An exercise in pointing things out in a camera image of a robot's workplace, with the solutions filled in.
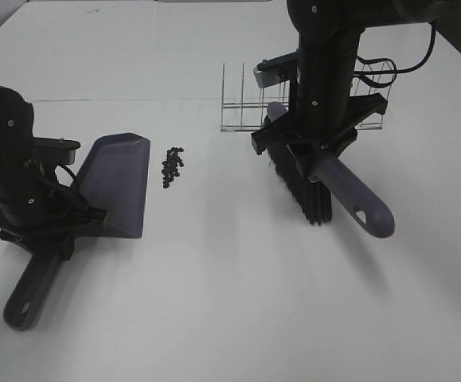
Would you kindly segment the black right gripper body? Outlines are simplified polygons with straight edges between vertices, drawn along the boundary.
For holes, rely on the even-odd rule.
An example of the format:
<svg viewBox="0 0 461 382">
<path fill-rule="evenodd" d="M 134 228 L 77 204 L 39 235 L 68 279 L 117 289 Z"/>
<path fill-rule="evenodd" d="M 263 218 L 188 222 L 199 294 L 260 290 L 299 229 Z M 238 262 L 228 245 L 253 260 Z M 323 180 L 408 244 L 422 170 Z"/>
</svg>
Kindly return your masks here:
<svg viewBox="0 0 461 382">
<path fill-rule="evenodd" d="M 314 143 L 339 156 L 356 141 L 357 125 L 372 114 L 384 115 L 386 109 L 387 100 L 380 93 L 351 96 L 341 126 L 330 132 L 323 132 L 318 125 L 309 127 L 293 111 L 287 111 L 251 134 L 252 147 L 261 155 L 274 146 Z"/>
</svg>

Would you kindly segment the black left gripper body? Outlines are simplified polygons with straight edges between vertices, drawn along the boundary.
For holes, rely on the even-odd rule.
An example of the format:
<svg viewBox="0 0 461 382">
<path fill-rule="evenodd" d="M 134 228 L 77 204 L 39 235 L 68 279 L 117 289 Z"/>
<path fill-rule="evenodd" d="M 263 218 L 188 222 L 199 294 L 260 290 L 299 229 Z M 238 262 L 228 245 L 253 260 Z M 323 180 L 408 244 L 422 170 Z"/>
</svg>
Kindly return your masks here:
<svg viewBox="0 0 461 382">
<path fill-rule="evenodd" d="M 39 228 L 18 231 L 0 228 L 0 239 L 27 250 L 32 255 L 55 255 L 63 261 L 71 259 L 75 240 L 98 236 L 104 230 L 107 211 L 90 207 L 61 219 L 48 220 Z"/>
</svg>

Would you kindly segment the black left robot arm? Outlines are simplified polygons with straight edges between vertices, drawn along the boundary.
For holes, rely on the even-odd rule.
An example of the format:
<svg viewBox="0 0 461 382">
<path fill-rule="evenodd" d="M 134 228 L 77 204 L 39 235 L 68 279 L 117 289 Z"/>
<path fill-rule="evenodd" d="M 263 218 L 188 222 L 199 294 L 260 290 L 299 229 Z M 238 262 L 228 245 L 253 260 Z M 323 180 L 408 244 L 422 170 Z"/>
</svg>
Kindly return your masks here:
<svg viewBox="0 0 461 382">
<path fill-rule="evenodd" d="M 33 122 L 33 105 L 0 85 L 0 239 L 36 253 L 101 227 L 106 212 L 69 168 L 80 143 L 38 138 Z"/>
</svg>

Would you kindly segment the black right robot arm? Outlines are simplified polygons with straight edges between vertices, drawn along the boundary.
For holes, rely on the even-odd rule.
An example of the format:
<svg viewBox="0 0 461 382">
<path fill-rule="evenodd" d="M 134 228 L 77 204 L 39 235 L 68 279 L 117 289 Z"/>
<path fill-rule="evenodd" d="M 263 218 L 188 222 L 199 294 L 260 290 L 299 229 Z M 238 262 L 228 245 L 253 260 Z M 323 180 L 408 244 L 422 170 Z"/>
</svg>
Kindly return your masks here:
<svg viewBox="0 0 461 382">
<path fill-rule="evenodd" d="M 387 101 L 380 94 L 352 96 L 355 78 L 372 88 L 372 71 L 358 71 L 357 54 L 366 29 L 433 23 L 445 1 L 289 1 L 287 12 L 299 34 L 293 53 L 260 62 L 254 68 L 260 88 L 287 82 L 288 109 L 268 115 L 252 133 L 257 154 L 290 151 L 294 156 L 315 150 L 340 154 L 357 138 L 356 126 L 370 115 L 383 115 Z"/>
</svg>

